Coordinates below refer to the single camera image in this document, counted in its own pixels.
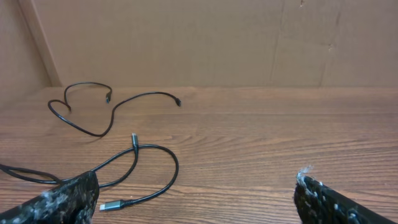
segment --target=wood grain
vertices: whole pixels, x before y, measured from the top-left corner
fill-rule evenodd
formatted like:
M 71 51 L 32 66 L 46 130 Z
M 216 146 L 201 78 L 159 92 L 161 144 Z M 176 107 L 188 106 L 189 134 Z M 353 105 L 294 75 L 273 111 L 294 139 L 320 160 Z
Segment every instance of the wood grain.
M 164 195 L 124 210 L 94 215 L 94 223 L 299 223 L 292 201 L 297 171 L 311 175 L 364 206 L 398 222 L 398 90 L 382 88 L 76 88 L 60 113 L 102 132 L 119 101 L 149 90 L 116 111 L 102 139 L 67 126 L 47 108 L 62 88 L 46 88 L 0 111 L 0 163 L 78 175 L 131 147 L 169 147 L 180 161 L 175 185 Z M 133 155 L 98 172 L 101 183 L 122 175 Z M 164 152 L 146 149 L 122 184 L 101 191 L 98 204 L 138 198 L 161 188 L 174 165 Z M 49 186 L 0 173 L 0 212 Z

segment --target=cable plug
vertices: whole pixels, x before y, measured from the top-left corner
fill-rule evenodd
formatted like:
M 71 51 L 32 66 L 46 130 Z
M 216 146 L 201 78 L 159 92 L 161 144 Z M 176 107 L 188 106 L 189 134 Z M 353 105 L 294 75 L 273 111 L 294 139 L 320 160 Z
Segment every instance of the cable plug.
M 106 96 L 105 96 L 106 103 L 109 103 L 111 101 L 111 95 L 112 95 L 112 92 L 109 92 L 106 94 Z
M 100 211 L 113 211 L 124 208 L 123 200 L 116 200 L 113 202 L 105 202 L 105 204 L 99 206 Z
M 134 148 L 135 151 L 138 151 L 138 136 L 136 133 L 131 134 L 131 142 L 132 142 L 132 147 Z
M 182 102 L 181 102 L 180 99 L 176 98 L 176 99 L 175 99 L 175 103 L 176 103 L 178 106 L 181 106 L 181 103 L 182 103 Z

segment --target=black cable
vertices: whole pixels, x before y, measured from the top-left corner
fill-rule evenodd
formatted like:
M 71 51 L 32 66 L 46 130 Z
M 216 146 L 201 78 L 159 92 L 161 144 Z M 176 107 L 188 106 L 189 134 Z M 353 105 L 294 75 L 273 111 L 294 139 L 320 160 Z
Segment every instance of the black cable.
M 166 95 L 166 96 L 169 96 L 169 97 L 173 98 L 174 101 L 175 101 L 175 103 L 177 104 L 177 106 L 181 106 L 181 100 L 178 99 L 177 97 L 171 95 L 170 93 L 165 93 L 165 92 L 161 92 L 161 91 L 150 91 L 150 92 L 146 92 L 146 93 L 141 93 L 141 94 L 138 94 L 138 95 L 136 95 L 136 96 L 132 96 L 132 97 L 130 97 L 130 98 L 128 98 L 128 99 L 126 99 L 126 100 L 123 100 L 122 102 L 118 103 L 118 104 L 112 109 L 111 121 L 110 121 L 110 123 L 109 123 L 108 128 L 106 128 L 106 130 L 105 130 L 102 134 L 94 134 L 94 133 L 92 133 L 92 132 L 89 132 L 89 131 L 87 131 L 87 130 L 85 130 L 85 129 L 83 129 L 83 128 L 81 128 L 81 127 L 75 125 L 75 124 L 73 124 L 71 121 L 67 120 L 67 119 L 64 118 L 62 115 L 60 115 L 59 113 L 57 113 L 57 112 L 52 108 L 52 106 L 51 106 L 51 104 L 52 104 L 53 102 L 58 102 L 58 103 L 61 103 L 61 104 L 65 105 L 65 106 L 68 108 L 68 110 L 71 111 L 72 108 L 71 108 L 71 106 L 68 104 L 67 91 L 68 91 L 69 88 L 71 88 L 71 87 L 73 87 L 73 86 L 75 86 L 75 85 L 81 85 L 81 84 L 94 84 L 94 85 L 101 85 L 101 86 L 105 86 L 106 88 L 109 88 L 110 91 L 109 91 L 109 93 L 106 94 L 106 102 L 109 103 L 109 102 L 111 101 L 112 88 L 111 88 L 110 86 L 107 86 L 107 85 L 102 84 L 102 83 L 96 83 L 96 82 L 80 82 L 80 83 L 74 83 L 74 84 L 72 84 L 72 85 L 66 87 L 65 91 L 63 92 L 63 99 L 64 99 L 64 101 L 62 101 L 62 100 L 50 100 L 50 101 L 47 103 L 47 105 L 49 106 L 50 111 L 51 111 L 53 114 L 55 114 L 59 119 L 61 119 L 62 121 L 66 122 L 66 123 L 69 124 L 70 126 L 76 128 L 77 130 L 83 131 L 84 133 L 89 134 L 89 135 L 91 135 L 91 136 L 95 136 L 95 137 L 103 137 L 103 136 L 105 136 L 105 135 L 109 132 L 109 130 L 112 128 L 113 120 L 114 120 L 114 112 L 115 112 L 116 108 L 118 108 L 118 107 L 119 107 L 120 105 L 122 105 L 123 103 L 125 103 L 125 102 L 127 102 L 127 101 L 130 101 L 130 100 L 133 100 L 133 99 L 135 99 L 135 98 L 137 98 L 137 97 L 145 96 L 145 95 L 152 95 L 152 94 Z
M 109 103 L 109 101 L 111 100 L 112 88 L 110 86 L 107 86 L 107 85 L 101 84 L 101 83 L 96 83 L 96 82 L 80 82 L 80 83 L 75 83 L 75 84 L 72 84 L 72 85 L 66 87 L 66 89 L 64 91 L 64 94 L 63 94 L 64 101 L 61 101 L 61 100 L 50 100 L 49 103 L 48 103 L 48 106 L 49 106 L 50 110 L 52 111 L 52 113 L 54 113 L 61 120 L 63 120 L 64 122 L 68 123 L 69 125 L 73 126 L 74 128 L 77 128 L 78 130 L 83 131 L 84 133 L 92 135 L 92 136 L 103 137 L 104 135 L 106 135 L 109 132 L 109 130 L 111 129 L 112 125 L 113 125 L 114 112 L 115 112 L 116 108 L 118 106 L 122 105 L 123 103 L 125 103 L 125 102 L 127 102 L 129 100 L 135 99 L 137 97 L 144 96 L 144 95 L 151 95 L 151 94 L 163 94 L 163 95 L 167 95 L 167 96 L 172 97 L 175 100 L 176 104 L 178 106 L 181 106 L 181 101 L 177 97 L 175 97 L 175 96 L 173 96 L 173 95 L 171 95 L 169 93 L 164 93 L 164 92 L 159 92 L 159 91 L 141 93 L 141 94 L 138 94 L 136 96 L 130 97 L 130 98 L 118 103 L 112 110 L 111 122 L 110 122 L 108 128 L 105 130 L 105 132 L 102 133 L 102 134 L 93 134 L 93 133 L 91 133 L 89 131 L 86 131 L 85 129 L 73 124 L 69 120 L 65 119 L 63 116 L 58 114 L 51 106 L 52 102 L 59 102 L 59 103 L 64 104 L 65 106 L 68 107 L 69 110 L 71 110 L 71 107 L 68 104 L 68 100 L 67 100 L 67 90 L 70 87 L 73 87 L 73 86 L 79 85 L 79 84 L 95 84 L 95 85 L 105 86 L 105 87 L 110 89 L 110 92 L 106 94 L 106 102 Z M 115 159 L 117 159 L 117 158 L 119 158 L 119 157 L 121 157 L 121 156 L 123 156 L 123 155 L 125 155 L 125 154 L 127 154 L 129 152 L 131 152 L 131 151 L 134 151 L 134 155 L 135 155 L 134 156 L 134 162 L 132 163 L 130 169 L 122 177 L 120 177 L 118 180 L 114 180 L 114 181 L 106 183 L 106 184 L 101 184 L 101 185 L 99 185 L 99 187 L 100 188 L 110 187 L 110 186 L 114 186 L 114 185 L 124 181 L 131 174 L 131 172 L 134 170 L 134 168 L 137 166 L 139 151 L 141 149 L 149 149 L 149 148 L 155 148 L 155 149 L 163 150 L 163 151 L 169 153 L 172 156 L 172 158 L 174 160 L 174 163 L 175 163 L 175 172 L 174 172 L 174 175 L 172 177 L 172 180 L 164 188 L 158 190 L 157 192 L 155 192 L 155 193 L 153 193 L 151 195 L 148 195 L 148 196 L 145 196 L 145 197 L 142 197 L 142 198 L 139 198 L 139 199 L 134 199 L 134 200 L 118 200 L 118 201 L 114 201 L 114 202 L 107 202 L 104 205 L 100 206 L 100 210 L 121 209 L 121 208 L 124 208 L 126 206 L 134 205 L 134 204 L 137 204 L 137 203 L 141 203 L 141 202 L 145 202 L 147 200 L 153 199 L 153 198 L 161 195 L 162 193 L 166 192 L 174 184 L 174 182 L 175 182 L 175 180 L 176 180 L 176 178 L 178 176 L 178 168 L 179 168 L 178 159 L 177 159 L 177 156 L 170 149 L 167 149 L 166 147 L 163 147 L 163 146 L 154 145 L 154 144 L 145 144 L 145 145 L 141 145 L 140 146 L 138 144 L 137 135 L 134 134 L 134 133 L 132 134 L 131 139 L 132 139 L 132 147 L 131 148 L 126 149 L 126 150 L 124 150 L 122 152 L 119 152 L 118 154 L 114 155 L 113 157 L 109 158 L 107 161 L 103 162 L 102 164 L 96 166 L 95 168 L 93 168 L 91 170 L 93 172 L 96 172 L 96 171 L 100 170 L 101 168 L 103 168 L 104 166 L 106 166 L 109 163 L 111 163 L 112 161 L 114 161 Z M 41 171 L 31 170 L 31 169 L 25 169 L 25 168 L 20 168 L 20 167 L 11 167 L 11 166 L 6 166 L 6 165 L 2 165 L 2 164 L 0 164 L 0 169 L 2 171 L 4 171 L 5 173 L 7 173 L 7 174 L 9 174 L 9 175 L 11 175 L 11 176 L 13 176 L 15 178 L 18 178 L 18 179 L 21 179 L 21 180 L 30 181 L 30 182 L 35 182 L 35 183 L 38 183 L 38 184 L 63 184 L 64 182 L 68 182 L 69 180 L 73 179 L 73 177 L 72 177 L 72 178 L 61 180 L 58 177 L 56 177 L 56 176 L 54 176 L 52 174 L 46 173 L 46 172 L 41 172 Z M 24 176 L 24 175 L 17 174 L 14 171 L 23 172 L 23 173 L 27 173 L 27 174 L 41 175 L 41 176 L 44 176 L 44 177 L 48 177 L 48 178 L 50 178 L 52 180 L 35 179 L 35 178 L 31 178 L 31 177 L 27 177 L 27 176 Z

